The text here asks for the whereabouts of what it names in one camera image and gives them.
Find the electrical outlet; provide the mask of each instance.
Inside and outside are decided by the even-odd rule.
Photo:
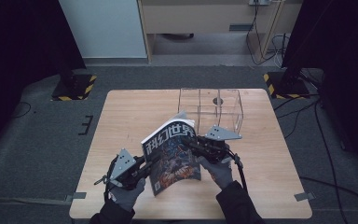
[[[249,6],[255,6],[255,4],[259,6],[268,6],[271,4],[271,0],[249,0]]]

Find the gray floor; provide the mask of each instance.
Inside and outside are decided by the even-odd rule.
[[[97,80],[87,100],[53,102],[50,95],[59,77],[49,77],[27,87],[13,120],[0,136],[0,223],[87,223],[72,220],[66,195],[76,190],[103,102],[110,90],[198,88],[267,89],[262,75],[280,71],[280,55],[255,65],[244,44],[244,34],[195,35],[192,39],[160,35],[151,63],[121,60],[88,64]],[[321,78],[318,69],[309,69]],[[316,90],[308,85],[310,92]],[[312,97],[294,100],[276,110],[277,117],[315,102]],[[271,99],[274,107],[285,100]],[[325,111],[318,105],[279,118],[283,135],[301,178],[304,190],[313,192],[310,219],[267,219],[267,223],[345,223],[335,189],[305,177],[333,183],[332,168],[315,117],[317,111],[337,175],[337,184],[358,193],[358,158],[341,149],[339,138]],[[82,123],[94,117],[87,135]],[[348,223],[358,223],[358,197],[339,192]],[[39,203],[16,203],[13,199],[35,198]],[[156,221],[133,223],[225,223],[223,220]]]

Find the gray glove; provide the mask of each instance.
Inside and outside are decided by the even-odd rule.
[[[135,205],[138,196],[145,190],[146,180],[141,178],[136,184],[136,188],[132,190],[121,189],[114,187],[110,190],[109,196],[116,204],[126,211],[131,211]]]
[[[217,164],[209,163],[204,157],[199,157],[200,164],[211,174],[213,181],[219,186],[220,189],[225,189],[231,182],[232,172],[230,161],[226,163],[218,162]]]

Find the transparent acrylic box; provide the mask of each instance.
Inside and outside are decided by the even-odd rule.
[[[195,120],[198,135],[205,135],[214,125],[240,133],[243,111],[238,90],[183,88],[178,112],[182,110],[188,119]]]

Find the book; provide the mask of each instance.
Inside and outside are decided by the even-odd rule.
[[[146,162],[159,156],[149,176],[155,196],[179,180],[201,180],[200,164],[182,141],[183,136],[197,141],[194,120],[185,116],[180,112],[141,142]]]

